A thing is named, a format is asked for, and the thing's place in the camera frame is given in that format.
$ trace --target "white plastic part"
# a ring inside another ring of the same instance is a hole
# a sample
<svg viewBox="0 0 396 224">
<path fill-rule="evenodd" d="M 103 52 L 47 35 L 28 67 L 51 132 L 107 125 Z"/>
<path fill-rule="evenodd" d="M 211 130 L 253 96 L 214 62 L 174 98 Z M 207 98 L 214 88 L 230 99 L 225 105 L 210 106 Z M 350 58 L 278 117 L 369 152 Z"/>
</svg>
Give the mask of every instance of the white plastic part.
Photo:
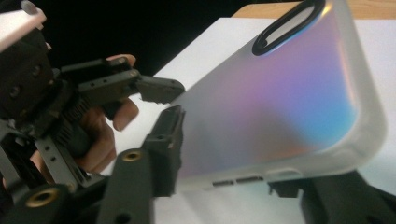
<svg viewBox="0 0 396 224">
<path fill-rule="evenodd" d="M 0 14 L 0 52 L 17 42 L 35 28 L 41 29 L 46 16 L 40 8 L 29 15 L 23 10 Z"/>
</svg>

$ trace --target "wooden surface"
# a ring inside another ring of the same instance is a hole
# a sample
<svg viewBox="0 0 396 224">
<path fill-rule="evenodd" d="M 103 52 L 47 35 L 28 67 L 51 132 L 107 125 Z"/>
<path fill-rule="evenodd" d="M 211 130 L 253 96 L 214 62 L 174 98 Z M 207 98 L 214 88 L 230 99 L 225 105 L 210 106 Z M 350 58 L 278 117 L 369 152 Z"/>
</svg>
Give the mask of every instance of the wooden surface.
<svg viewBox="0 0 396 224">
<path fill-rule="evenodd" d="M 355 19 L 395 20 L 396 0 L 347 0 Z M 277 19 L 299 2 L 252 4 L 239 9 L 235 18 Z"/>
</svg>

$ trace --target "translucent phone case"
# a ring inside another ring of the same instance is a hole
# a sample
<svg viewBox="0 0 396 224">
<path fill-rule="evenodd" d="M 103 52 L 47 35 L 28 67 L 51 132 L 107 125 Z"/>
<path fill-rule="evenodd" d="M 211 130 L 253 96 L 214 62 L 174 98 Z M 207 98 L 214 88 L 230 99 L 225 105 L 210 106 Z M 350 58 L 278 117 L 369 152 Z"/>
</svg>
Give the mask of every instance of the translucent phone case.
<svg viewBox="0 0 396 224">
<path fill-rule="evenodd" d="M 386 132 L 340 0 L 303 1 L 173 105 L 186 110 L 179 189 L 341 174 Z"/>
</svg>

